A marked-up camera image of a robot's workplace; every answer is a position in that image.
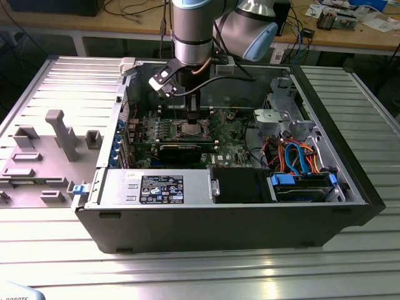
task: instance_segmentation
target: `blue latch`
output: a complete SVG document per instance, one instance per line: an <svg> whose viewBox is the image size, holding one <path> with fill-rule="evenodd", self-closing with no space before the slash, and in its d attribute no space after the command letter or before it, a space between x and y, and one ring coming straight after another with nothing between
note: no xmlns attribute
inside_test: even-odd
<svg viewBox="0 0 400 300"><path fill-rule="evenodd" d="M90 184L76 184L72 189L74 195L87 195L89 192Z"/></svg>
<svg viewBox="0 0 400 300"><path fill-rule="evenodd" d="M336 179L336 176L334 174L330 174L329 179L331 180L333 186L335 186L338 183L338 180Z"/></svg>
<svg viewBox="0 0 400 300"><path fill-rule="evenodd" d="M273 186L277 186L278 184L285 184L285 185L296 184L293 175L290 174L274 174L271 177L271 182Z"/></svg>

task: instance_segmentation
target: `power cord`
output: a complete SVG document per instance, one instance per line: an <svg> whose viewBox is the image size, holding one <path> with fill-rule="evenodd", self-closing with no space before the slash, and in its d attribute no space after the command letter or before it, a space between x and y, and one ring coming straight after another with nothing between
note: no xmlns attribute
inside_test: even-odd
<svg viewBox="0 0 400 300"><path fill-rule="evenodd" d="M172 13L172 2L169 3L169 34L171 35L171 58L175 56L174 50L174 29L173 29L173 13Z"/></svg>
<svg viewBox="0 0 400 300"><path fill-rule="evenodd" d="M391 66L391 63L392 63L393 59L396 57L396 54L398 53L399 49L400 49L400 42L397 45L397 48L394 51L393 55L390 57L390 60L386 67L386 70L384 71L383 75L380 77L380 80L375 85L375 94L378 94L380 92L380 90L384 87L386 81L390 77L391 72L398 68L398 66L400 64L400 56L397 58L397 61L392 66Z"/></svg>
<svg viewBox="0 0 400 300"><path fill-rule="evenodd" d="M22 28L17 21L14 20L14 18L8 13L7 9L4 7L4 3L3 1L0 1L0 5L2 7L2 9L4 10L4 12L6 13L7 17L15 24L15 26L17 26L24 34L26 34L26 36L32 41L32 43L34 43L36 45L37 48L39 48L39 50L47 57L49 56L49 54L29 35L29 33L26 32L26 30L24 28Z"/></svg>
<svg viewBox="0 0 400 300"><path fill-rule="evenodd" d="M0 34L0 39L1 39L1 40L3 41L3 43L7 46L7 50L11 50L11 53L12 53L12 55L14 56L15 60L17 60L17 61L20 62L21 66L24 68L24 70L25 70L26 72L29 72L29 73L30 73L30 71L28 71L28 70L26 69L24 63L29 64L29 65L32 66L36 71L39 70L39 67L38 67L37 65L33 64L32 62L30 62L30 61L28 61L28 60L26 60L26 59L23 59L23 53L24 53L25 44L26 44L27 40L29 39L29 37L27 37L26 40L24 41L24 44L23 44L23 47L22 47L22 51L21 51L21 53L20 53L20 57L15 53L15 50L16 50L17 47L14 47L14 46L12 46L11 44L9 44L8 41L7 41L1 34Z"/></svg>
<svg viewBox="0 0 400 300"><path fill-rule="evenodd" d="M151 11L152 9L161 8L161 7L164 6L164 5L162 4L162 5L153 6L153 7L147 8L147 9L143 9L142 11L136 11L136 12L132 12L132 13L129 13L129 14L121 14L121 13L116 13L116 12L112 12L112 11L109 11L109 10L108 10L107 5L110 4L110 3L112 3L113 1L114 1L114 0L109 0L108 2L104 3L103 9L104 9L104 11L105 11L106 13L112 14L112 15L114 15L114 16L134 16L134 15L136 15L136 14L145 13L146 11Z"/></svg>
<svg viewBox="0 0 400 300"><path fill-rule="evenodd" d="M164 41L164 36L167 32L167 21L166 21L166 13L167 13L167 0L164 0L164 11L162 12L162 19L161 19L161 24L160 24L160 47L159 47L159 57L162 57L162 51L163 51L163 41Z"/></svg>

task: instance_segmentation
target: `green circuit board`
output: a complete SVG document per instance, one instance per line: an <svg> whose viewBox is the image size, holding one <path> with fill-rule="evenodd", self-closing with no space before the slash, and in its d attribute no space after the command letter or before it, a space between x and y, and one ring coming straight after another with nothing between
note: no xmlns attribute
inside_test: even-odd
<svg viewBox="0 0 400 300"><path fill-rule="evenodd" d="M186 120L162 119L157 116L142 118L130 134L130 152L134 168L187 168L207 169L251 167L243 145L244 125L248 118L235 117L235 111L218 110L207 119L199 121L201 133L184 132ZM163 164L158 158L160 145L195 144L202 147L198 163Z"/></svg>

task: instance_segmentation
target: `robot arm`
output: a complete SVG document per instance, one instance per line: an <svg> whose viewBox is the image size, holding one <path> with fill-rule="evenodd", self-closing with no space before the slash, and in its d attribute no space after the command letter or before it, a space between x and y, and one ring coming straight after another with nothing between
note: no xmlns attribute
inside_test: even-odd
<svg viewBox="0 0 400 300"><path fill-rule="evenodd" d="M274 0L172 0L174 3L174 44L176 59L170 60L150 80L159 93L173 96L177 91L171 78L187 91L196 90L209 79L209 68L196 70L209 60L213 36L229 53L250 61L260 60L269 49L278 26L274 23Z"/></svg>

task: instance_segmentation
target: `black box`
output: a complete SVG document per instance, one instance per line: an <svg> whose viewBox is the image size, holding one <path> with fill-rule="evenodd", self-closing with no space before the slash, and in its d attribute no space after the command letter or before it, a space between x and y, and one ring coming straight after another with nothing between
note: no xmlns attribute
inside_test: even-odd
<svg viewBox="0 0 400 300"><path fill-rule="evenodd" d="M7 0L13 11L95 17L104 0Z"/></svg>
<svg viewBox="0 0 400 300"><path fill-rule="evenodd" d="M275 11L275 23L277 24L276 36L281 36L283 29L285 28L286 18L288 17L290 10L290 0L275 0L274 11Z"/></svg>

